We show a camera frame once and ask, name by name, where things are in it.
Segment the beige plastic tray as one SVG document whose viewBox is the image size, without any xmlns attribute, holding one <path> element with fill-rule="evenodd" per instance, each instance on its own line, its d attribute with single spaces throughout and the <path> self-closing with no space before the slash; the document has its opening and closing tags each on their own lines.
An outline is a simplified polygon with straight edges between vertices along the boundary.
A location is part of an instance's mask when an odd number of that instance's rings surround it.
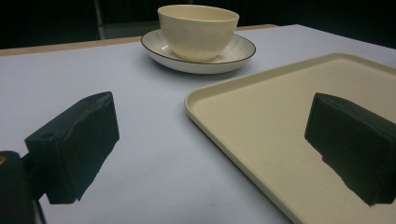
<svg viewBox="0 0 396 224">
<path fill-rule="evenodd" d="M 396 224 L 396 202 L 367 205 L 306 142 L 318 92 L 396 123 L 396 68 L 342 53 L 192 91 L 185 106 L 294 224 Z"/>
</svg>

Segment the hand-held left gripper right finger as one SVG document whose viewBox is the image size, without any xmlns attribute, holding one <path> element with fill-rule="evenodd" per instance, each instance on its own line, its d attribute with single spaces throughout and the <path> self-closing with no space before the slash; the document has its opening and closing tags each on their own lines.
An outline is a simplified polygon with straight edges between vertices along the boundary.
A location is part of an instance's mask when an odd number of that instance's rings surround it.
<svg viewBox="0 0 396 224">
<path fill-rule="evenodd" d="M 366 204 L 396 200 L 396 124 L 318 92 L 304 138 Z"/>
</svg>

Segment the white plate with dark rim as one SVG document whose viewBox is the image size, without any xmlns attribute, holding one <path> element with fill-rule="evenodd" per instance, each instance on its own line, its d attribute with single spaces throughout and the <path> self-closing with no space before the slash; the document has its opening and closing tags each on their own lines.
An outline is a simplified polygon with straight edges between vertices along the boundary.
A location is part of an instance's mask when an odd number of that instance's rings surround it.
<svg viewBox="0 0 396 224">
<path fill-rule="evenodd" d="M 202 63 L 188 62 L 178 58 L 164 41 L 160 29 L 144 34 L 141 37 L 141 44 L 148 56 L 155 62 L 180 72 L 201 75 L 231 72 L 244 66 L 256 53 L 255 45 L 240 35 L 234 35 L 232 41 L 219 56 Z"/>
</svg>

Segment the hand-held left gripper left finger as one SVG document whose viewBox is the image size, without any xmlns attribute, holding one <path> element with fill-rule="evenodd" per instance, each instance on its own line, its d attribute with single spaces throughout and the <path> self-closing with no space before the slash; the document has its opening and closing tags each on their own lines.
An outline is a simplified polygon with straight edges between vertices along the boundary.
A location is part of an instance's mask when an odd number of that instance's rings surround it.
<svg viewBox="0 0 396 224">
<path fill-rule="evenodd" d="M 113 95 L 86 97 L 29 135 L 23 158 L 35 198 L 73 203 L 96 178 L 120 139 Z"/>
</svg>

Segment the cream ceramic bowl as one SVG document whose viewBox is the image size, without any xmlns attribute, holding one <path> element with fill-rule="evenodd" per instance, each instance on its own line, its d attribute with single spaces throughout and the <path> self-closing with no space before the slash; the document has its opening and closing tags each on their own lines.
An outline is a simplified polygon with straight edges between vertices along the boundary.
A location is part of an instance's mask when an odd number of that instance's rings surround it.
<svg viewBox="0 0 396 224">
<path fill-rule="evenodd" d="M 239 21 L 237 13 L 219 7 L 170 5 L 157 12 L 170 50 L 190 62 L 206 62 L 220 55 Z"/>
</svg>

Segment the metal stand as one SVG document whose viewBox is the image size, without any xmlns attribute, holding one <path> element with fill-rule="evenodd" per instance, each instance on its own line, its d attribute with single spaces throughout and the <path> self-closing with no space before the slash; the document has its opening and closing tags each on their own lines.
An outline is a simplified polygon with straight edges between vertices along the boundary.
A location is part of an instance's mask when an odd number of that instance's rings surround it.
<svg viewBox="0 0 396 224">
<path fill-rule="evenodd" d="M 100 0 L 93 0 L 94 2 L 94 7 L 95 7 L 95 13 L 96 13 L 96 19 L 97 19 L 97 28 L 98 28 L 98 35 L 101 40 L 105 39 L 105 29 L 104 29 L 104 24 L 102 20 L 102 10 L 100 6 Z"/>
</svg>

